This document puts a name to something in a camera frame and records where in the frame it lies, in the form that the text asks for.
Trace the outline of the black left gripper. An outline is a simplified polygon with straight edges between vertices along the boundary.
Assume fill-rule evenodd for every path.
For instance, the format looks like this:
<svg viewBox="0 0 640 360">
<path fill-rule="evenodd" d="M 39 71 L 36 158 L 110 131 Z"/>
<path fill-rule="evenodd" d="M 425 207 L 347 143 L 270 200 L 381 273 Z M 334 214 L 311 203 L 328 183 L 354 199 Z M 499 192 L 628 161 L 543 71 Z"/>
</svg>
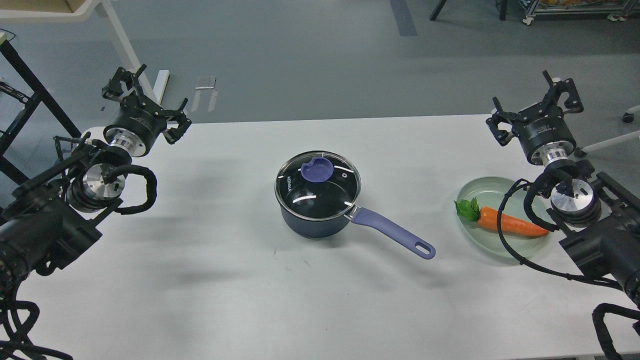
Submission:
<svg viewBox="0 0 640 360">
<path fill-rule="evenodd" d="M 142 64 L 133 72 L 119 67 L 102 88 L 105 100 L 120 104 L 112 124 L 105 126 L 103 137 L 111 143 L 117 135 L 128 133 L 137 143 L 135 153 L 150 152 L 161 132 L 166 142 L 174 145 L 192 125 L 185 111 L 187 98 L 183 98 L 178 109 L 162 109 L 146 96 L 140 83 L 146 68 L 147 65 Z"/>
</svg>

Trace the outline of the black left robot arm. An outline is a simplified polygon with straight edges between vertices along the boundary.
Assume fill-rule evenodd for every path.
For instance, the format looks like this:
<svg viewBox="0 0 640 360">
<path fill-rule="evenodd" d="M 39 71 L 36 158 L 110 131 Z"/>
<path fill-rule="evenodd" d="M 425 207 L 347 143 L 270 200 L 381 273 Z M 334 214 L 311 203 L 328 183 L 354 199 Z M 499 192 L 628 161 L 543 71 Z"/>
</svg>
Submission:
<svg viewBox="0 0 640 360">
<path fill-rule="evenodd" d="M 148 155 L 159 136 L 175 144 L 192 121 L 187 98 L 165 109 L 144 93 L 139 79 L 145 69 L 118 68 L 102 89 L 103 98 L 119 104 L 102 139 L 89 131 L 70 137 L 70 155 L 18 186 L 1 212 L 3 360 L 71 359 L 29 338 L 41 312 L 33 301 L 18 300 L 20 285 L 32 272 L 49 276 L 75 262 L 102 237 L 98 225 L 108 215 L 141 214 L 157 200 L 156 175 L 133 160 Z"/>
</svg>

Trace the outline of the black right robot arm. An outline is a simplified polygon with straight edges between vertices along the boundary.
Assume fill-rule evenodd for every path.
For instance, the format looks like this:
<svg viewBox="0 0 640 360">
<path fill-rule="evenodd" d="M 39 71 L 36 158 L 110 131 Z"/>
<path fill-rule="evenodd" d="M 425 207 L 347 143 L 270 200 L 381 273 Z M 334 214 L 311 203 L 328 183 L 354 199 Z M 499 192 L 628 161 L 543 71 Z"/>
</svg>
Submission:
<svg viewBox="0 0 640 360">
<path fill-rule="evenodd" d="M 493 98 L 495 112 L 486 120 L 501 146 L 517 139 L 526 161 L 543 166 L 535 181 L 521 178 L 503 196 L 496 228 L 505 250 L 535 271 L 569 281 L 608 287 L 624 292 L 634 305 L 601 303 L 592 312 L 599 346 L 608 360 L 620 360 L 605 324 L 608 313 L 634 321 L 639 330 L 639 198 L 610 175 L 596 173 L 587 159 L 574 161 L 578 145 L 565 121 L 567 114 L 584 110 L 573 79 L 553 78 L 543 71 L 548 91 L 542 100 L 509 112 Z M 549 232 L 561 231 L 560 246 L 580 270 L 580 275 L 558 272 L 535 264 L 508 244 L 503 234 L 503 210 L 512 194 L 526 191 L 523 209 L 531 223 Z"/>
</svg>

